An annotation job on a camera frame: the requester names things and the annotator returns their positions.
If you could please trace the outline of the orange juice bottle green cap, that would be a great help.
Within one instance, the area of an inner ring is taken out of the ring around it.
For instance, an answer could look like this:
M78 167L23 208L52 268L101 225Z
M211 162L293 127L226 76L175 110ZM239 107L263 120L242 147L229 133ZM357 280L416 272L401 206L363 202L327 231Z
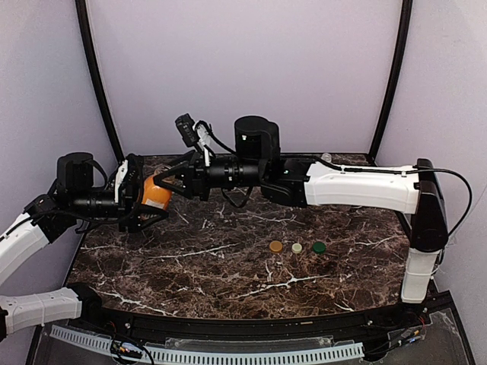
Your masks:
M154 183L154 177L155 175L152 174L145 179L142 204L166 211L173 193L168 189L157 186Z

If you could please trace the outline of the gold bottle cap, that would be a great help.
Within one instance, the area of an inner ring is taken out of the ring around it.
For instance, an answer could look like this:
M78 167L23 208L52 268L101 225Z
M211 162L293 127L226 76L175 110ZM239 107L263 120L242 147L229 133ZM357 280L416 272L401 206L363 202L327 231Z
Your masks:
M280 253L280 252L282 252L283 248L284 248L284 246L283 246L282 242L278 241L278 240L273 240L269 244L269 250L272 253Z

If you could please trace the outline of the cream bottle cap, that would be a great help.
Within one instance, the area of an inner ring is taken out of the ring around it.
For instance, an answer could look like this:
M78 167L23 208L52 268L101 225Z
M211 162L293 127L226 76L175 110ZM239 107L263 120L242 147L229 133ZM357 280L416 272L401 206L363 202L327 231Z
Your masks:
M291 250L293 253L301 253L302 252L302 245L300 243L294 243L292 246L291 246Z

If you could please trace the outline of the clear coffee bottle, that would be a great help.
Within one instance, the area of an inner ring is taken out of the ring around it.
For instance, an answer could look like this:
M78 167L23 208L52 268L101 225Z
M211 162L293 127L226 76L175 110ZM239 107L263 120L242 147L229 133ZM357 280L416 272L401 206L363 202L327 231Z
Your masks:
M328 153L323 153L321 158L323 160L325 160L326 162L328 163L331 163L332 162L332 155L331 154L328 154Z

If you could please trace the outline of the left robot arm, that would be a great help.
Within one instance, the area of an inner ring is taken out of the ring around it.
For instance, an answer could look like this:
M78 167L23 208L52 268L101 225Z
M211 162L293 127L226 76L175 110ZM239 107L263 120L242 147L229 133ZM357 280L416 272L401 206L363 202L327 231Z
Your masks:
M30 202L1 235L1 280L6 281L31 256L68 229L85 222L91 228L115 225L138 233L167 218L159 207L143 204L143 159L130 154L108 177L88 152L57 161L56 178L45 194ZM1 337L63 319L96 319L102 299L82 283L20 297L1 297Z

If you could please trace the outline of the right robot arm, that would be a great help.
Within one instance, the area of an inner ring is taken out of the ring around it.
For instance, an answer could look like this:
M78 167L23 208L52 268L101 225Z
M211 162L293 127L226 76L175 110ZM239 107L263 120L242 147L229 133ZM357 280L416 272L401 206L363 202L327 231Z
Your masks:
M243 116L234 123L234 148L212 155L210 125L184 114L176 127L188 152L169 170L154 176L156 186L186 198L207 200L212 189L259 187L270 202L306 208L358 205L382 208L411 217L409 253L401 301L419 304L427 294L438 256L453 229L447 225L440 170L430 160L412 166L360 167L337 165L315 155L283 154L279 127L261 116Z

